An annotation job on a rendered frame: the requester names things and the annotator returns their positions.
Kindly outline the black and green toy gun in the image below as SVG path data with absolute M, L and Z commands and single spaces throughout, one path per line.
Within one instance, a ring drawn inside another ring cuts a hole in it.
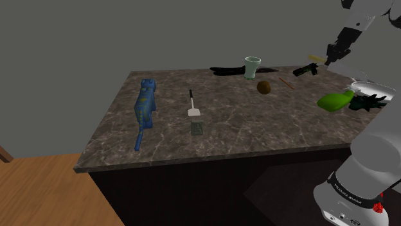
M 304 67 L 300 67 L 298 69 L 293 70 L 293 74 L 295 76 L 301 76 L 302 74 L 305 74 L 307 72 L 311 72 L 312 75 L 316 75 L 317 74 L 317 68 L 318 65 L 316 63 L 311 63 L 309 65 L 306 65 Z

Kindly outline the small grey-green box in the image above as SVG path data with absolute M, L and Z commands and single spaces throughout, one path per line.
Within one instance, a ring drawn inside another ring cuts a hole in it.
M 191 121 L 191 134 L 192 136 L 204 134 L 204 122 L 203 120 Z

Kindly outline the brown round fruit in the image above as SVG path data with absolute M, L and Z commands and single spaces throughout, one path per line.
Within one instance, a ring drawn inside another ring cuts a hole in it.
M 269 94 L 271 92 L 270 83 L 267 81 L 258 82 L 256 88 L 260 94 Z

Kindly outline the dark green spiky figure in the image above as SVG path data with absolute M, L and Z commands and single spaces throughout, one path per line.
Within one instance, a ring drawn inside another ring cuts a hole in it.
M 385 103 L 381 103 L 381 101 L 385 99 L 386 96 L 378 98 L 376 94 L 373 94 L 371 96 L 356 95 L 350 101 L 350 105 L 348 106 L 348 108 L 354 111 L 364 109 L 369 112 L 370 109 L 381 109 L 383 106 L 386 106 Z

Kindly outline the black long flat object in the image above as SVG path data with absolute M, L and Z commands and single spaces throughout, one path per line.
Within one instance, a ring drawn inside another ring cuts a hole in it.
M 234 76 L 234 75 L 244 75 L 245 66 L 242 67 L 210 67 L 210 70 L 213 71 L 213 74 L 216 76 Z M 277 69 L 273 69 L 270 67 L 258 67 L 256 69 L 256 73 L 271 73 L 278 72 Z

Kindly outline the blue cat figure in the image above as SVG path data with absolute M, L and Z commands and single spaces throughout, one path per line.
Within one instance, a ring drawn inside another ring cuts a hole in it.
M 142 79 L 134 111 L 139 124 L 139 132 L 134 149 L 140 149 L 144 129 L 152 128 L 152 113 L 156 110 L 155 96 L 156 81 L 154 79 Z

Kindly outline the green spray bottle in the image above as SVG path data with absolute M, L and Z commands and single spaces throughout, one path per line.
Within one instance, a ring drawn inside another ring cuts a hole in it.
M 345 107 L 349 102 L 351 102 L 354 97 L 355 91 L 350 89 L 344 93 L 331 93 L 323 96 L 317 101 L 317 106 L 328 112 L 335 112 L 343 107 Z

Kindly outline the white bowl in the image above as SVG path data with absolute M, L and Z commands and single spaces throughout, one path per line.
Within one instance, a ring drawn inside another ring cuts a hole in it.
M 349 85 L 349 88 L 354 90 L 359 96 L 371 96 L 374 94 L 377 95 L 377 98 L 385 96 L 385 98 L 380 101 L 381 103 L 389 103 L 396 93 L 396 90 L 391 87 L 373 82 L 353 82 Z

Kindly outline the pale green cup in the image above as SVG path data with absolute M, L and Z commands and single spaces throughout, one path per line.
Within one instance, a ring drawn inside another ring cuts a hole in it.
M 255 56 L 247 56 L 244 58 L 245 73 L 244 78 L 253 80 L 255 78 L 256 70 L 261 64 L 261 59 Z

